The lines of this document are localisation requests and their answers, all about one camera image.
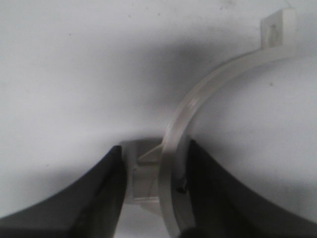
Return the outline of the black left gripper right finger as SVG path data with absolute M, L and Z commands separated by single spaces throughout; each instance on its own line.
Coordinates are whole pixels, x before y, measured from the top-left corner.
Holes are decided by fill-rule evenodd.
M 187 189 L 195 224 L 181 238 L 315 238 L 317 225 L 243 185 L 191 140 Z

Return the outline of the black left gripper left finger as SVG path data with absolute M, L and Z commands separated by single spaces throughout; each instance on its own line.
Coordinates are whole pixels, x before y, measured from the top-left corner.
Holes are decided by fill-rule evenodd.
M 2 238 L 112 238 L 127 187 L 121 146 L 52 197 L 0 220 Z

